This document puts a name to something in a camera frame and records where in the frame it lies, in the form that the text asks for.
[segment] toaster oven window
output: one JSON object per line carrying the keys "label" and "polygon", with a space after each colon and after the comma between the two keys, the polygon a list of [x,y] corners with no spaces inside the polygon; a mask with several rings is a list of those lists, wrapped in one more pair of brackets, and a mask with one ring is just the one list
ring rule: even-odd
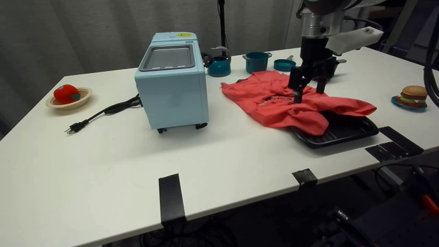
{"label": "toaster oven window", "polygon": [[140,70],[178,70],[193,67],[192,46],[153,46]]}

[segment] black tray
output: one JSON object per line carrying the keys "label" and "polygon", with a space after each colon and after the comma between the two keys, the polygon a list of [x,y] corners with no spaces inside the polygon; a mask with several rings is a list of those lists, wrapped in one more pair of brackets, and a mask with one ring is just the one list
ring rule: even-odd
{"label": "black tray", "polygon": [[378,127],[366,116],[347,116],[333,112],[322,112],[322,115],[329,122],[322,135],[311,135],[296,127],[292,129],[295,135],[311,148],[358,140],[378,133]]}

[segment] table surface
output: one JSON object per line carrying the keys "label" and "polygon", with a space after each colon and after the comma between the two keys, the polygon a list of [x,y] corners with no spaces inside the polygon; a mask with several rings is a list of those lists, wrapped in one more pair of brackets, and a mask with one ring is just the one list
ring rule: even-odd
{"label": "table surface", "polygon": [[[273,60],[299,49],[274,50]],[[367,48],[344,55],[326,93],[377,105],[377,126],[392,126],[424,149],[439,146],[439,109],[396,108],[403,86],[422,85],[422,67]],[[297,189],[293,171],[310,168],[319,182],[377,164],[365,146],[374,137],[310,149],[291,133],[263,127],[227,100],[221,82],[245,78],[241,56],[232,74],[207,76],[208,126],[157,134],[141,108],[103,116],[82,131],[66,129],[137,93],[134,68],[64,76],[93,90],[72,112],[45,105],[52,90],[0,142],[1,245],[81,245],[160,227],[157,178],[179,174],[189,219]]]}

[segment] red cloth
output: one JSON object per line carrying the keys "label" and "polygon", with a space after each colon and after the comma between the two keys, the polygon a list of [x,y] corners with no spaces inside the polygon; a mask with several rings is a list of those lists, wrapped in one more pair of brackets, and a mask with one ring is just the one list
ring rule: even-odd
{"label": "red cloth", "polygon": [[277,71],[258,71],[236,83],[221,83],[222,93],[240,105],[251,118],[263,126],[295,126],[303,131],[321,135],[328,120],[319,112],[332,111],[340,115],[365,116],[376,107],[355,98],[319,94],[311,86],[303,90],[302,103],[293,103],[288,87],[288,75]]}

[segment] red fruit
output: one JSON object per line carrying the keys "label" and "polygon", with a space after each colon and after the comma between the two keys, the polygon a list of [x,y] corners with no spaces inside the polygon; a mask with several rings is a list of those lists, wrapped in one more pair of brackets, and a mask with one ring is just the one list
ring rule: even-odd
{"label": "red fruit", "polygon": [[79,90],[70,83],[56,87],[56,90],[53,92],[53,96],[55,96],[55,100],[60,104],[68,104],[81,98]]}

